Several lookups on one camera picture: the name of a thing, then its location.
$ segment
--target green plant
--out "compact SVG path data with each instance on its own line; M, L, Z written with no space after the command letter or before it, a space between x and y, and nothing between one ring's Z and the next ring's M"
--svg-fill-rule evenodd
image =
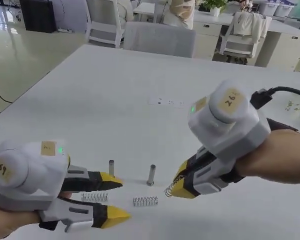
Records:
M227 4L228 0L205 0L203 2L203 5L208 8L208 9L213 9L213 8L224 8Z

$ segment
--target gray chair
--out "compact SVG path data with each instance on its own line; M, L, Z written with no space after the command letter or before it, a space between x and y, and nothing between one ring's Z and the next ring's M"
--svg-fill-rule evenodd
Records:
M151 22L127 22L123 49L192 58L196 31Z

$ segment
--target white wall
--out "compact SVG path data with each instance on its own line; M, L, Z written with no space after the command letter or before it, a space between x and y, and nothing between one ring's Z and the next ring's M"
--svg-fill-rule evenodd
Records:
M53 11L57 28L70 29L76 33L85 33L87 28L87 14L83 2L85 0L51 1L53 4Z

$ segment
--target white floor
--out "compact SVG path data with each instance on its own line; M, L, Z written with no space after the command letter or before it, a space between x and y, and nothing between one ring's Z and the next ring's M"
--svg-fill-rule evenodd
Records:
M83 34L26 31L0 6L0 94L13 102L84 43ZM9 103L0 99L0 112Z

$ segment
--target metal pin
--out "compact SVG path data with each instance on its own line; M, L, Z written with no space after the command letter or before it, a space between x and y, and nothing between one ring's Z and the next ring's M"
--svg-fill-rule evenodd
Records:
M148 186L152 186L155 182L154 182L154 178L155 178L155 172L156 172L156 165L152 164L150 166L150 172L149 172L149 178L146 181L146 184Z
M109 160L109 175L115 176L115 161Z

